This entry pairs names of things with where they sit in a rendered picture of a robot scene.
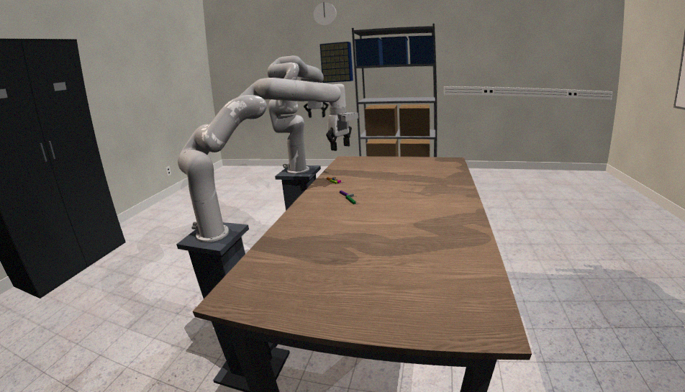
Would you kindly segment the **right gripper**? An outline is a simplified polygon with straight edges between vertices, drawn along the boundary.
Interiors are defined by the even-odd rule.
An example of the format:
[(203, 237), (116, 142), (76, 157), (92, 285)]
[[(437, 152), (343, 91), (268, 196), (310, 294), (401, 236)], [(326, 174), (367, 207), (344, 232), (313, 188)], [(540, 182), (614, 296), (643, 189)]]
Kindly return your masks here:
[[(337, 137), (344, 136), (344, 146), (350, 146), (350, 134), (352, 127), (347, 122), (341, 122), (341, 115), (330, 114), (328, 119), (328, 133), (326, 134), (330, 141), (331, 150), (337, 151)], [(348, 134), (349, 133), (349, 134)], [(334, 138), (334, 139), (333, 139)]]

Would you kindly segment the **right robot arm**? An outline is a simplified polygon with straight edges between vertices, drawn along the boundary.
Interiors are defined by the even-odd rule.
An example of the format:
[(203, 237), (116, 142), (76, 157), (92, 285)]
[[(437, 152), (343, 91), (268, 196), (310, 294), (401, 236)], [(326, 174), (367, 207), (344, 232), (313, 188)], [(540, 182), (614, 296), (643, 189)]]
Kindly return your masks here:
[(196, 217), (191, 228), (200, 242), (215, 242), (229, 233), (223, 225), (208, 153), (219, 152), (242, 121), (261, 117), (267, 107), (264, 99), (329, 102), (330, 114), (342, 115), (341, 122), (358, 119), (358, 113), (346, 112), (343, 84), (263, 78), (225, 104), (210, 124), (194, 131), (178, 156), (178, 166), (188, 176)]

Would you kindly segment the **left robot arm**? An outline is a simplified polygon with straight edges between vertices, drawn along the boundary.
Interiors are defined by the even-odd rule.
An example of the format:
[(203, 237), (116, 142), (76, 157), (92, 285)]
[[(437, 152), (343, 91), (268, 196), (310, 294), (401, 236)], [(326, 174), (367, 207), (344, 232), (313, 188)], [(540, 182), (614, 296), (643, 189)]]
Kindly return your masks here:
[[(274, 65), (275, 64), (275, 65)], [(298, 56), (280, 57), (268, 67), (269, 78), (284, 78), (301, 81), (322, 83), (324, 76), (319, 68), (306, 65)], [(273, 100), (268, 103), (268, 110), (273, 130), (277, 133), (290, 133), (287, 139), (289, 164), (283, 164), (290, 174), (300, 174), (309, 171), (306, 164), (304, 149), (304, 120), (294, 114), (298, 110), (297, 101)]]

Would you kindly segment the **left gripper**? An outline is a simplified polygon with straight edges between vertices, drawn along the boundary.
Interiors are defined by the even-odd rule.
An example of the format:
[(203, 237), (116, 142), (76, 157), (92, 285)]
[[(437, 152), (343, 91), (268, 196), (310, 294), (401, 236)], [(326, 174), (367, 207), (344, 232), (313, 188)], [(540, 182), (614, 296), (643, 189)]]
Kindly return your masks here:
[[(307, 108), (307, 105), (308, 105), (308, 108)], [(325, 108), (324, 108), (324, 105), (326, 105)], [(329, 106), (329, 104), (327, 104), (325, 102), (308, 101), (307, 104), (304, 105), (304, 108), (307, 110), (309, 118), (312, 117), (312, 112), (310, 109), (321, 109), (322, 110), (322, 117), (325, 117), (325, 110), (327, 109), (328, 106)]]

